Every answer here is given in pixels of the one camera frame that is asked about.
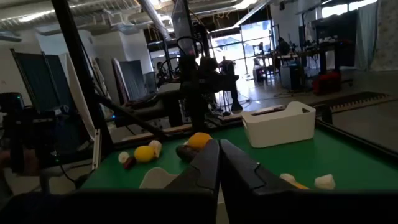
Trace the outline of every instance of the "yellow ball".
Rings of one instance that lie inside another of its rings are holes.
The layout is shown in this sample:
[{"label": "yellow ball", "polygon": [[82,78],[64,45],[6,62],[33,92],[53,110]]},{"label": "yellow ball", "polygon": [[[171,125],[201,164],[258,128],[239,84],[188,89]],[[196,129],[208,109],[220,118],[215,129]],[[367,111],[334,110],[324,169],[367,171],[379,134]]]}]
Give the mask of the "yellow ball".
[{"label": "yellow ball", "polygon": [[152,146],[140,146],[134,151],[137,162],[149,162],[155,157],[155,148]]},{"label": "yellow ball", "polygon": [[195,133],[189,138],[188,145],[192,148],[202,150],[211,139],[213,138],[207,133]]}]

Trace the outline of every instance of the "white storage box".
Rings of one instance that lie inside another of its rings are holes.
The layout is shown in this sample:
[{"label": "white storage box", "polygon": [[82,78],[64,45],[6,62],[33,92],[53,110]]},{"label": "white storage box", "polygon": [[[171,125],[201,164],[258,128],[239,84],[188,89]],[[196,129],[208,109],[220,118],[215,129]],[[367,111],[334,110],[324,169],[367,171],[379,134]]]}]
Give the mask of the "white storage box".
[{"label": "white storage box", "polygon": [[242,120],[252,147],[275,146],[313,138],[315,108],[293,101],[279,112],[242,112]]}]

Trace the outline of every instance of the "green felt surface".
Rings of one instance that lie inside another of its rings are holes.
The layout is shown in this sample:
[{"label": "green felt surface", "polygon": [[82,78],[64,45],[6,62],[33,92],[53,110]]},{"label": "green felt surface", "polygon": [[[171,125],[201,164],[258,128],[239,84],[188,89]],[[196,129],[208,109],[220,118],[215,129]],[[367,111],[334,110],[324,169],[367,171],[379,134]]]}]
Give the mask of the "green felt surface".
[{"label": "green felt surface", "polygon": [[[351,141],[315,130],[311,140],[255,149],[243,128],[232,128],[212,134],[215,139],[228,139],[246,151],[275,175],[292,174],[296,181],[310,188],[316,177],[333,174],[336,189],[398,189],[398,165],[374,157]],[[170,174],[179,174],[187,164],[175,153],[175,148],[187,139],[165,142],[162,156],[149,164],[138,164],[124,170],[118,153],[111,154],[83,185],[83,189],[139,188],[145,173],[161,167]]]}]

